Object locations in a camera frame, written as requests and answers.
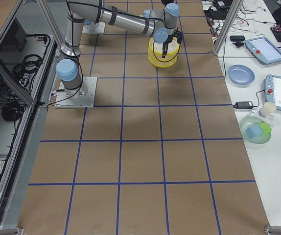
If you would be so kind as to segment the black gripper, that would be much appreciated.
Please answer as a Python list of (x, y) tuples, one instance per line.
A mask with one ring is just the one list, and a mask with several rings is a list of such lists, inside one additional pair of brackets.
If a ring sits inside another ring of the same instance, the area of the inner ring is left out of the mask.
[(168, 35), (167, 40), (163, 43), (163, 51), (162, 51), (162, 58), (165, 58), (168, 51), (168, 44), (170, 44), (173, 38), (177, 39), (177, 43), (181, 44), (183, 39), (183, 33), (178, 30), (178, 28), (174, 29), (174, 31)]
[(169, 3), (174, 3), (174, 0), (161, 0), (163, 5), (168, 5)]

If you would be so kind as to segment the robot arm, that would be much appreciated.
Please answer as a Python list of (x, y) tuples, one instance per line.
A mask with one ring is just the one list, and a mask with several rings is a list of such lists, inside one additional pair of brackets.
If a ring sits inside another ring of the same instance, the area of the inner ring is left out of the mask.
[(60, 50), (63, 58), (56, 65), (63, 92), (57, 96), (56, 106), (66, 108), (92, 107), (96, 77), (84, 77), (79, 63), (80, 42), (85, 21), (105, 23), (143, 34), (151, 38), (148, 59), (159, 62), (162, 68), (176, 62), (183, 34), (177, 28), (179, 6), (171, 0), (163, 1), (164, 9), (145, 10), (138, 16), (101, 0), (67, 1), (68, 21), (65, 39)]

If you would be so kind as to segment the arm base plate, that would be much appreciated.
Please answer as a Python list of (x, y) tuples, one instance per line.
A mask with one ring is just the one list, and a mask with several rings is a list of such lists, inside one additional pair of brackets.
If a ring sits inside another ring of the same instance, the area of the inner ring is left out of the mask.
[(93, 108), (96, 86), (97, 77), (84, 77), (79, 91), (65, 89), (61, 81), (59, 89), (63, 91), (57, 93), (54, 106), (56, 108)]
[(82, 29), (83, 34), (103, 34), (105, 30), (105, 23), (94, 23), (89, 20), (84, 21)]

